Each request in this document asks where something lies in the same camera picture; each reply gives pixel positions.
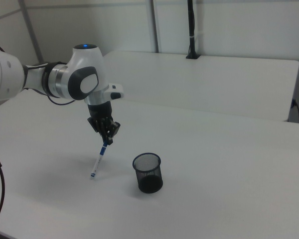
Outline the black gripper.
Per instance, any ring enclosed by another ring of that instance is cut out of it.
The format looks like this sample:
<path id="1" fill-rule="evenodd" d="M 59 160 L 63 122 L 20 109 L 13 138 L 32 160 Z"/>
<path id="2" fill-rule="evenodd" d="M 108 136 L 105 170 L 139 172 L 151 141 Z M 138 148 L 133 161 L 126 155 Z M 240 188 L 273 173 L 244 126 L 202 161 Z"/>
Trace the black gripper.
<path id="1" fill-rule="evenodd" d="M 112 105 L 107 101 L 100 105 L 88 105 L 90 117 L 88 122 L 95 132 L 98 132 L 104 145 L 111 145 L 113 137 L 117 134 L 120 124 L 113 120 Z"/>

